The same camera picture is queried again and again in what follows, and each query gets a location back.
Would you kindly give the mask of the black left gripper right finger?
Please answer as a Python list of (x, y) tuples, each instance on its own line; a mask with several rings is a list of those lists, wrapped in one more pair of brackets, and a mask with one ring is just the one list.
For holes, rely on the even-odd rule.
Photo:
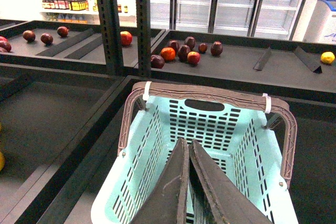
[(271, 223), (238, 190), (198, 141), (192, 140), (189, 155), (194, 223)]

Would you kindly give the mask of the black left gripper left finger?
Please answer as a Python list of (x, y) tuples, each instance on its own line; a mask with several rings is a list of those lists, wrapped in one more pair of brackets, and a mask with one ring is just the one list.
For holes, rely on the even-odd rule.
[(189, 158), (187, 141), (178, 139), (154, 189), (131, 223), (186, 223)]

